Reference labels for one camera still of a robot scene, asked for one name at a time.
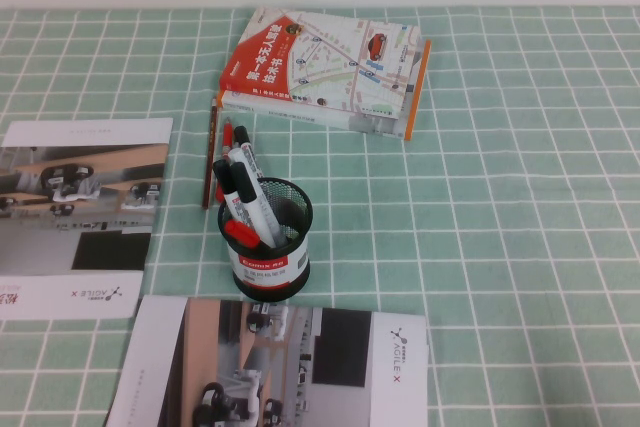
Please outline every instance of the grid pattern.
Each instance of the grid pattern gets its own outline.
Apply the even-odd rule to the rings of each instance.
[[[640,418],[640,8],[337,10],[433,40],[409,143],[229,114],[310,196],[291,302],[426,314],[430,426]],[[0,11],[13,120],[172,116],[144,291],[240,298],[199,207],[209,102],[251,10]],[[5,322],[0,426],[102,425],[132,322]]]

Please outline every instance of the book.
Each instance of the book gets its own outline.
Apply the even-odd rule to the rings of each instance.
[[[380,117],[376,115],[329,110],[323,107],[298,103],[292,106],[290,102],[281,99],[271,99],[240,92],[221,91],[218,95],[218,105],[231,110],[252,112],[259,114],[275,115],[291,120],[301,120],[329,127],[363,132],[366,134],[379,134],[388,137],[398,137],[411,140],[415,116],[420,102],[420,92],[424,80],[426,57],[429,54],[430,43],[425,43],[425,48],[418,51],[414,57],[414,65],[407,83],[406,94],[398,119]]]
[[[171,125],[9,125],[0,150],[0,319],[133,315]]]
[[[145,296],[106,425],[426,426],[428,354],[422,316]]]
[[[260,7],[220,77],[218,100],[349,130],[402,130],[408,140],[429,50],[415,26]]]

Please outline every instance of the wooden pencil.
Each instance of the wooden pencil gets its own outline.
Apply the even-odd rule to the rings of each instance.
[[[216,129],[218,128],[218,105],[214,98],[211,102],[211,119],[209,121],[209,147],[207,150],[207,164],[204,169],[204,192],[202,193],[202,208],[207,210],[211,199],[213,184],[213,154],[216,149]]]

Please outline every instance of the printed photo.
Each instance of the printed photo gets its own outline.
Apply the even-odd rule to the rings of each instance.
[[[0,275],[143,270],[167,153],[168,144],[3,147]]]
[[[371,319],[371,312],[189,299],[158,425],[374,425]]]

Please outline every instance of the mesh cup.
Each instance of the mesh cup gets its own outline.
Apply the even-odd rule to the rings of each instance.
[[[232,218],[226,202],[223,202],[218,210],[218,227],[222,236],[227,241],[229,248],[236,254],[256,262],[281,259],[289,256],[289,254],[292,254],[292,257],[299,257],[300,252],[296,252],[296,250],[305,242],[313,220],[313,208],[309,197],[300,187],[283,179],[262,177],[258,179],[258,182],[280,224],[282,233],[287,237],[287,244],[271,249],[268,254],[259,254],[255,250],[238,243],[224,230],[224,225]],[[298,276],[281,289],[261,287],[243,282],[236,275],[235,269],[233,277],[236,285],[245,295],[264,302],[279,302],[298,292],[309,277],[310,262],[306,249],[299,260],[301,265],[297,271],[299,272]]]

